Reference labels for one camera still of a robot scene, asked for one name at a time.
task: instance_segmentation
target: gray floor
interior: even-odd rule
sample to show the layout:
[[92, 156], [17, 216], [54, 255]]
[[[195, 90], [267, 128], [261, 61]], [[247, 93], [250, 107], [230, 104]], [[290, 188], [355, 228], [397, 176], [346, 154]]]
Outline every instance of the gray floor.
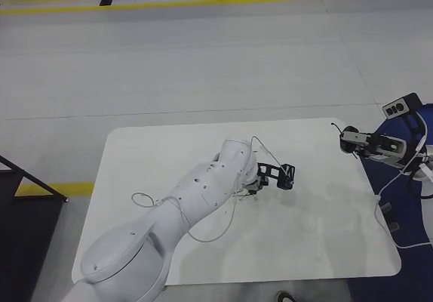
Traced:
[[[433, 103], [433, 1], [0, 16], [0, 153], [47, 182], [94, 181], [119, 127], [337, 117], [362, 131], [410, 92]], [[88, 199], [61, 214], [35, 302], [69, 289]], [[347, 301], [344, 281], [169, 288], [159, 300]]]

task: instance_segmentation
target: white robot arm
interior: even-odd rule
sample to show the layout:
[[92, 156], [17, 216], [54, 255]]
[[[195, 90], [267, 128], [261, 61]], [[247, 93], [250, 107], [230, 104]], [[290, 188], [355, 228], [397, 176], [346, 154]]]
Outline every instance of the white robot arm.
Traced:
[[251, 143], [225, 140], [212, 162], [195, 166], [157, 206], [92, 244], [81, 261], [84, 279], [63, 301], [153, 301], [181, 238], [235, 192], [255, 186], [258, 170]]

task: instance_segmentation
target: navy blue cloth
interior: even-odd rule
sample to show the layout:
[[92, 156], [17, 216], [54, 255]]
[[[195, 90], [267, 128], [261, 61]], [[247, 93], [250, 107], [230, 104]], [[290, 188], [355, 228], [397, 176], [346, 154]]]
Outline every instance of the navy blue cloth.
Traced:
[[[419, 110], [428, 125], [427, 144], [433, 145], [433, 104]], [[410, 132], [402, 119], [385, 121], [377, 130], [393, 137], [410, 138]], [[362, 159], [362, 164], [375, 194], [395, 175], [397, 169]], [[399, 245], [427, 242], [422, 224], [421, 202], [407, 189], [407, 177], [401, 176], [382, 194], [380, 205], [389, 202], [400, 229], [392, 233]], [[421, 192], [421, 184], [413, 182], [414, 192]], [[401, 256], [401, 271], [396, 276], [349, 279], [348, 286], [356, 302], [433, 302], [433, 247], [398, 249]]]

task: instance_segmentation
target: yellow floor stripe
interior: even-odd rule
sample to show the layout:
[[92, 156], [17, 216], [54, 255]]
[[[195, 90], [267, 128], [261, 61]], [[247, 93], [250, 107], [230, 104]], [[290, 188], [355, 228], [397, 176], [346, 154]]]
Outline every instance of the yellow floor stripe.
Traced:
[[289, 0], [197, 0], [187, 2], [153, 2], [135, 3], [131, 5], [110, 6], [74, 6], [67, 8], [14, 8], [4, 10], [0, 8], [0, 14], [50, 14], [50, 13], [75, 13], [88, 11], [122, 11], [147, 8], [178, 8], [185, 6], [201, 5], [251, 5], [258, 3], [288, 2]]
[[[51, 188], [68, 197], [91, 196], [94, 183], [49, 183]], [[22, 183], [15, 196], [41, 196], [50, 193], [33, 183]]]

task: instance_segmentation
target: table surface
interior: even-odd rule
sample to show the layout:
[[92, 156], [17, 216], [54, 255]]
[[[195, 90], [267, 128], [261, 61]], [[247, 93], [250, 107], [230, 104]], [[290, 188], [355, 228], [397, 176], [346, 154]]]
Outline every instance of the table surface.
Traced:
[[[337, 119], [299, 119], [119, 128], [106, 141], [84, 223], [72, 280], [82, 279], [80, 262], [107, 230], [143, 215], [131, 201], [135, 192], [155, 199], [199, 162], [209, 162], [226, 137], [252, 135], [282, 163], [296, 167], [292, 190], [271, 180], [258, 200], [238, 202], [227, 234], [211, 243], [184, 236], [167, 285], [262, 282], [392, 276], [401, 269], [395, 246], [374, 219], [375, 197], [359, 160], [342, 153]], [[259, 162], [274, 164], [258, 144]], [[210, 239], [230, 218], [227, 202], [193, 227]]]

